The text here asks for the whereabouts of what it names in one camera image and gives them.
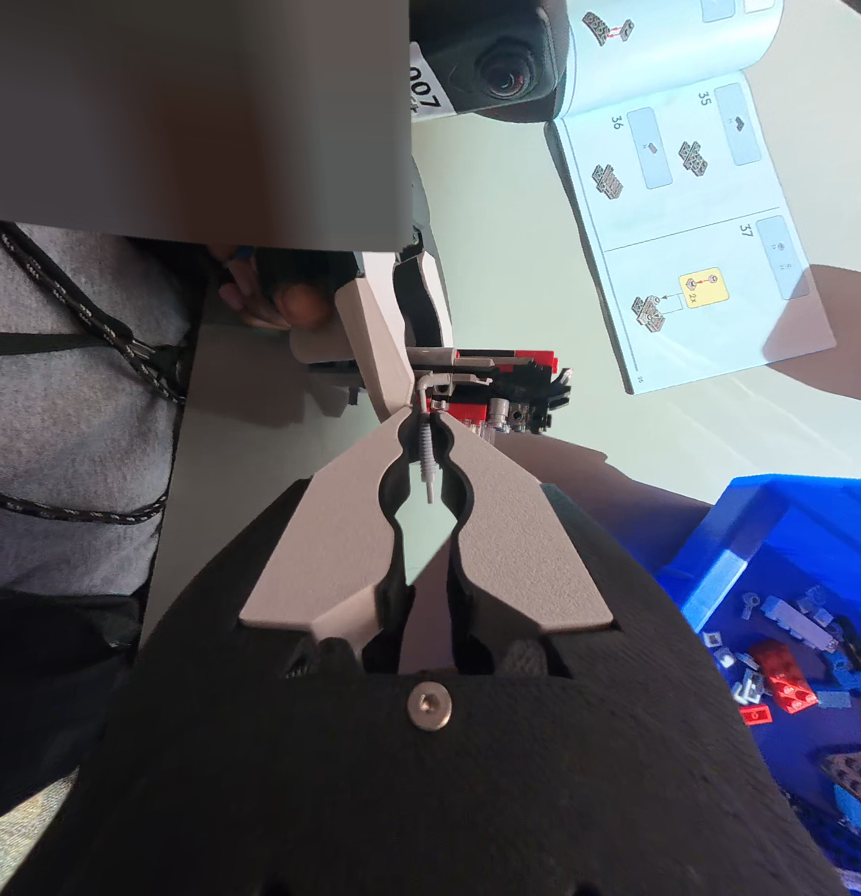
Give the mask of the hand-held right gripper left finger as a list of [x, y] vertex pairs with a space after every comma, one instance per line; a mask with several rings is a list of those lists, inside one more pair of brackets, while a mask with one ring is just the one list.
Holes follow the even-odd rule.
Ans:
[[410, 493], [414, 410], [401, 409], [310, 479], [239, 614], [242, 625], [346, 641], [398, 670], [414, 606], [396, 511]]

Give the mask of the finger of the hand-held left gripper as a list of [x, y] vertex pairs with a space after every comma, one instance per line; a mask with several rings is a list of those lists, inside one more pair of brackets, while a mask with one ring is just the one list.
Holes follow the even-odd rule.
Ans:
[[354, 252], [354, 274], [335, 290], [343, 324], [372, 408], [386, 422], [414, 400], [415, 375], [396, 299], [393, 252]]
[[398, 253], [393, 289], [404, 322], [406, 348], [455, 348], [446, 288], [431, 252]]

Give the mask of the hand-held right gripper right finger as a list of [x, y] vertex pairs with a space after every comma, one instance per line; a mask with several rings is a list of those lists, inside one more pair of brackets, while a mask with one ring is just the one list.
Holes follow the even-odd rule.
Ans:
[[514, 644], [612, 629], [614, 615], [542, 483], [447, 412], [431, 427], [455, 520], [447, 606], [456, 669], [491, 675]]

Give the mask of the toy brick truck model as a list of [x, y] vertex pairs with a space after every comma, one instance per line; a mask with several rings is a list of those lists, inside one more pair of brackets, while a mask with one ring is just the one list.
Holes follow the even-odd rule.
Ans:
[[570, 400], [572, 370], [560, 367], [552, 351], [411, 346], [404, 354], [409, 374], [398, 362], [360, 366], [351, 349], [296, 350], [294, 356], [347, 388], [351, 402], [366, 394], [381, 422], [402, 408], [414, 409], [403, 430], [414, 453], [431, 413], [447, 412], [492, 442], [498, 433], [547, 432], [553, 412]]

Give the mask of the grey toy exhaust pipe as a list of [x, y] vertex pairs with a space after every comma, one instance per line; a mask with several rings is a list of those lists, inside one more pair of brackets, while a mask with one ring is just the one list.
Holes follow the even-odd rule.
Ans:
[[415, 386], [415, 407], [419, 411], [418, 458], [421, 479], [425, 485], [428, 504], [436, 498], [437, 461], [432, 442], [431, 412], [449, 409], [452, 392], [452, 374], [425, 373], [419, 375]]

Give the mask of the blue plastic bin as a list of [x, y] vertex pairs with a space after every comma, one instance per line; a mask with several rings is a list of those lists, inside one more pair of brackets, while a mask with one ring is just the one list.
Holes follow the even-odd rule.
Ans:
[[[861, 479], [736, 478], [658, 580], [695, 631], [749, 568], [812, 579], [861, 607]], [[861, 835], [779, 787], [842, 885], [861, 894]]]

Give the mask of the light blue instruction booklet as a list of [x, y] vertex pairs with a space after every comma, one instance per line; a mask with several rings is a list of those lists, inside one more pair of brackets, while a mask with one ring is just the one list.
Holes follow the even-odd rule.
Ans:
[[568, 2], [546, 126], [625, 391], [805, 357], [837, 341], [745, 70], [783, 2]]

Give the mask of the pile of toy bricks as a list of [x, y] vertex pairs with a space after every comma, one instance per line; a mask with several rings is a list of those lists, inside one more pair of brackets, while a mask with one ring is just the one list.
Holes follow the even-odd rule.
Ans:
[[694, 622], [772, 777], [861, 835], [861, 607], [749, 568]]

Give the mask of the person's left hand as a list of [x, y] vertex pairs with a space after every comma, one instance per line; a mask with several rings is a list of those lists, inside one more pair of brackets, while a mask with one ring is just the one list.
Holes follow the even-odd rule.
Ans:
[[334, 315], [333, 299], [318, 285], [279, 284], [267, 290], [258, 274], [257, 262], [244, 249], [229, 244], [208, 245], [220, 264], [218, 295], [241, 321], [258, 330], [316, 330]]

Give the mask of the black patterned drawstring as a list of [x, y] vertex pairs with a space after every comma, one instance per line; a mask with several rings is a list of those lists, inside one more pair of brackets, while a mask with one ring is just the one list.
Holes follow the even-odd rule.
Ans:
[[0, 357], [110, 347], [161, 398], [184, 406], [189, 348], [151, 346], [101, 309], [44, 250], [14, 223], [0, 220], [0, 248], [47, 297], [70, 312], [83, 333], [0, 332]]
[[131, 526], [159, 517], [166, 509], [168, 492], [155, 501], [130, 511], [78, 510], [37, 501], [7, 496], [0, 492], [0, 510], [21, 516], [77, 524], [104, 524]]

